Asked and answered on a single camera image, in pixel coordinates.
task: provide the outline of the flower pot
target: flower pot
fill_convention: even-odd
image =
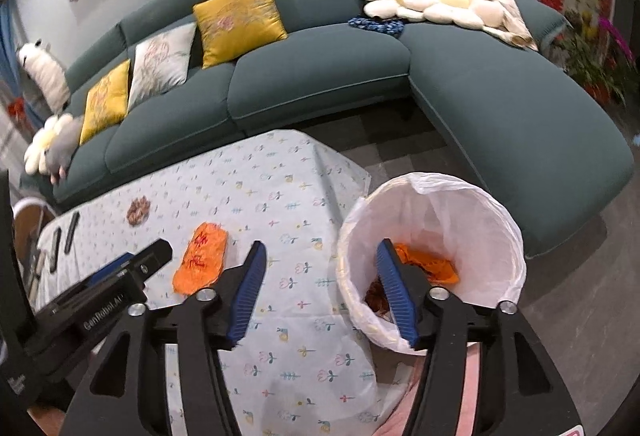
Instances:
[[[600,106],[604,106],[611,100],[611,95],[602,84],[585,84],[584,90],[595,100]]]

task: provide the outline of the sofa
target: sofa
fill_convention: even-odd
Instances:
[[[124,17],[66,71],[66,111],[149,36],[194,21],[206,0],[153,0]],[[75,154],[53,189],[69,209],[176,161],[275,127],[413,96],[522,230],[527,256],[551,250],[628,182],[633,161],[607,114],[542,55],[478,31],[411,23],[399,38],[349,27],[361,0],[275,0],[289,37],[201,69],[193,42],[187,82],[134,108]],[[566,25],[516,0],[539,45]],[[24,176],[25,185],[34,185]]]

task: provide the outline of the white trash bag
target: white trash bag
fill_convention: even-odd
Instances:
[[[494,308],[520,297],[527,272],[524,248],[507,209],[481,188],[447,174],[393,178],[356,202],[338,237],[340,291],[353,324],[378,346],[424,355],[364,302],[384,238],[452,260],[460,282],[449,288],[462,301]]]

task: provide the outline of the blue scrunchie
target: blue scrunchie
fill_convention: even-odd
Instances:
[[[404,30],[404,22],[402,20],[376,20],[372,18],[351,18],[347,24],[354,28],[363,30],[371,30],[372,32],[380,32],[390,36],[399,36]]]

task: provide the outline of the orange snack package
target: orange snack package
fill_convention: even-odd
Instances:
[[[433,254],[410,249],[404,243],[394,243],[394,248],[400,261],[420,267],[427,273],[431,286],[455,285],[460,281],[449,259],[438,259]]]
[[[193,238],[174,273],[174,291],[191,295],[215,283],[224,267],[228,234],[215,223],[203,223]]]

